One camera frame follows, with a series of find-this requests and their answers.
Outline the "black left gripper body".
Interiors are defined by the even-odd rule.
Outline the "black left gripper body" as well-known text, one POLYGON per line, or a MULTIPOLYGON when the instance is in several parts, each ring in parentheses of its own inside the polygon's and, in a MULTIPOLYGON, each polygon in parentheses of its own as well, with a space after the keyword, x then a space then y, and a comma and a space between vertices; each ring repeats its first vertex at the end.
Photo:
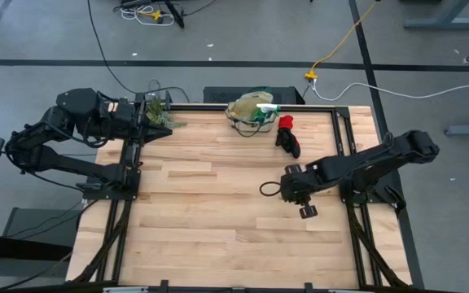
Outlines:
POLYGON ((145 143, 145 94, 135 94, 135 100, 120 98, 114 106, 114 138, 145 143))

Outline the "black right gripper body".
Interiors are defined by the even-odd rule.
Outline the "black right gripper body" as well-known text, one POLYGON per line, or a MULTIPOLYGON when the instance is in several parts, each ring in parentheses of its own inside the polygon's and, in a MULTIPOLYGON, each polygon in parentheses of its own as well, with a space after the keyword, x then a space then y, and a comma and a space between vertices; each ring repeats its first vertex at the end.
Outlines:
POLYGON ((317 216, 318 211, 309 202, 311 194, 324 189, 318 170, 318 163, 305 165, 305 170, 299 164, 288 165, 285 174, 280 179, 280 193, 283 201, 300 205, 302 219, 317 216))

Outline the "red and black gardening gloves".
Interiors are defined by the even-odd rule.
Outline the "red and black gardening gloves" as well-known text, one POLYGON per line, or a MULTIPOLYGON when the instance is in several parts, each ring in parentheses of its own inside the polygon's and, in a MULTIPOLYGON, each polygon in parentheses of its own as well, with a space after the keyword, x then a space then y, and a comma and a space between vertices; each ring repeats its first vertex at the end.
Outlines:
POLYGON ((295 159, 300 157, 300 144, 296 136, 291 132, 293 128, 293 117, 282 116, 278 121, 278 132, 275 146, 281 147, 286 153, 292 154, 295 159))

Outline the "green spray bottle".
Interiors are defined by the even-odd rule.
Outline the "green spray bottle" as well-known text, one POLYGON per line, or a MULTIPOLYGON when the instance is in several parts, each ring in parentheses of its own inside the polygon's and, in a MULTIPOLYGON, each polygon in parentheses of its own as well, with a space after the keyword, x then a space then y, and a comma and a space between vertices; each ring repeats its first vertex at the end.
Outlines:
POLYGON ((273 123, 280 109, 281 107, 277 104, 258 103, 253 114, 253 120, 261 125, 273 123))

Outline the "beige canvas gardening bag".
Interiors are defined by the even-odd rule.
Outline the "beige canvas gardening bag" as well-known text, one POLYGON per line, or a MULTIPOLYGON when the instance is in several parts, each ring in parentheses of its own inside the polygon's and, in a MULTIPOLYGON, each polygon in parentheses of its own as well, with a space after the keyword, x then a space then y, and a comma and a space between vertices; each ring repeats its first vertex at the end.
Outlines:
POLYGON ((273 95, 265 91, 251 92, 242 95, 234 102, 229 102, 225 110, 230 126, 242 137, 250 138, 257 133, 268 133, 279 117, 273 123, 261 125, 253 120, 253 114, 258 103, 273 103, 273 95))

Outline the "potted succulent plant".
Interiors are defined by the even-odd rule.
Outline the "potted succulent plant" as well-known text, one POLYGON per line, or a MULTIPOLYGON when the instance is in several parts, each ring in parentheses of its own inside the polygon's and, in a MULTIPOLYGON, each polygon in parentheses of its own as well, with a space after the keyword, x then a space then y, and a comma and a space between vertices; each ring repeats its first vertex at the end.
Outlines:
POLYGON ((186 122, 177 122, 174 120, 169 114, 169 106, 170 104, 166 100, 153 98, 147 105, 146 116, 149 120, 170 129, 186 126, 186 122))

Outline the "black box behind table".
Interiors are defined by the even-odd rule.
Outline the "black box behind table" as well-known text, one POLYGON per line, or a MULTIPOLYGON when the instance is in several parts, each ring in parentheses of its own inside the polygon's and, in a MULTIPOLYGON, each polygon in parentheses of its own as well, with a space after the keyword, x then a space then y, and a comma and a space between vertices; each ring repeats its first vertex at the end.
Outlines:
POLYGON ((273 103, 305 105, 305 100, 294 86, 288 87, 205 87, 203 91, 204 103, 229 103, 234 102, 242 95, 265 91, 273 95, 273 103))

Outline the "black stand leg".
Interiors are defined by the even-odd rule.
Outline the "black stand leg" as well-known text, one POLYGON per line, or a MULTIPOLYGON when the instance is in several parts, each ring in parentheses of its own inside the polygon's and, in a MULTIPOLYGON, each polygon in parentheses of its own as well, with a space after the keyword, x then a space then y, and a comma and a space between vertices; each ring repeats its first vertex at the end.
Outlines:
POLYGON ((170 0, 164 0, 164 4, 169 9, 171 15, 173 16, 175 22, 178 24, 180 28, 185 28, 185 24, 182 18, 182 15, 177 11, 175 6, 171 3, 170 0))

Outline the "black beam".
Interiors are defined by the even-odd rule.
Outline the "black beam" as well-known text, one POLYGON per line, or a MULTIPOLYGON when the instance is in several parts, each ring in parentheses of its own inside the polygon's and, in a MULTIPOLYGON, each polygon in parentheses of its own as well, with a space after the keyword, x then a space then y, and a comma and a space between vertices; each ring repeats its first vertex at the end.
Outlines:
POLYGON ((0 259, 60 260, 72 247, 0 237, 0 259))

